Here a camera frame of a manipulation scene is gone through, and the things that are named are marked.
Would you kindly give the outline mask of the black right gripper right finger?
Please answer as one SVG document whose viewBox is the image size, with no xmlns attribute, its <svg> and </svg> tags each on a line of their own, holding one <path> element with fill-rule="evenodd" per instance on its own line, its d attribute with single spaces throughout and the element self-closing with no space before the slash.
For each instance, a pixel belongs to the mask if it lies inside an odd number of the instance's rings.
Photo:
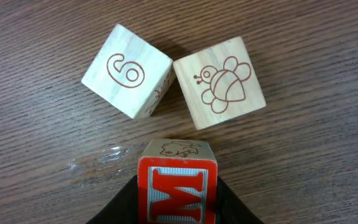
<svg viewBox="0 0 358 224">
<path fill-rule="evenodd" d="M 216 190 L 216 224 L 264 224 L 220 177 Z"/>
</svg>

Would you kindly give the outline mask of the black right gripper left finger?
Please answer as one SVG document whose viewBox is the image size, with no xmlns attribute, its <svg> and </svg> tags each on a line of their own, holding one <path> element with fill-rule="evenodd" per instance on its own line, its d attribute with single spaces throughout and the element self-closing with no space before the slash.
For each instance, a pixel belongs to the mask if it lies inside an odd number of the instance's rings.
<svg viewBox="0 0 358 224">
<path fill-rule="evenodd" d="M 135 175 L 86 224 L 138 224 L 138 206 L 137 175 Z"/>
</svg>

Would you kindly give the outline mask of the red M block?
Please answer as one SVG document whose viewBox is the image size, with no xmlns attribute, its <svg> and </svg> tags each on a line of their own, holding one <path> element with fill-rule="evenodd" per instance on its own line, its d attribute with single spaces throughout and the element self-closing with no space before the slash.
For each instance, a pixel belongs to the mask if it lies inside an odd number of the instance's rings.
<svg viewBox="0 0 358 224">
<path fill-rule="evenodd" d="M 206 141 L 151 140 L 138 161 L 138 222 L 215 224 L 217 179 Z"/>
</svg>

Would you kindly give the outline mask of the blue-sided bee block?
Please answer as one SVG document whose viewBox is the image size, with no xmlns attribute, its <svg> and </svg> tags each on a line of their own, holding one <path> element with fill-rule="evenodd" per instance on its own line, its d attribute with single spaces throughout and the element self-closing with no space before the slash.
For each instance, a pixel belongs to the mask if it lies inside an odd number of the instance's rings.
<svg viewBox="0 0 358 224">
<path fill-rule="evenodd" d="M 266 107 L 242 37 L 180 58 L 173 68 L 198 130 Z"/>
</svg>

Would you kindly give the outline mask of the red-edged block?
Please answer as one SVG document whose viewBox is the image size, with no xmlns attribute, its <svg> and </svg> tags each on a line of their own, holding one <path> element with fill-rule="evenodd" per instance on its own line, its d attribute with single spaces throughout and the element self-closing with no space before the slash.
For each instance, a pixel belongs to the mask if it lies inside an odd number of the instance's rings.
<svg viewBox="0 0 358 224">
<path fill-rule="evenodd" d="M 82 84 L 132 119 L 149 117 L 174 82 L 173 60 L 116 24 Z"/>
</svg>

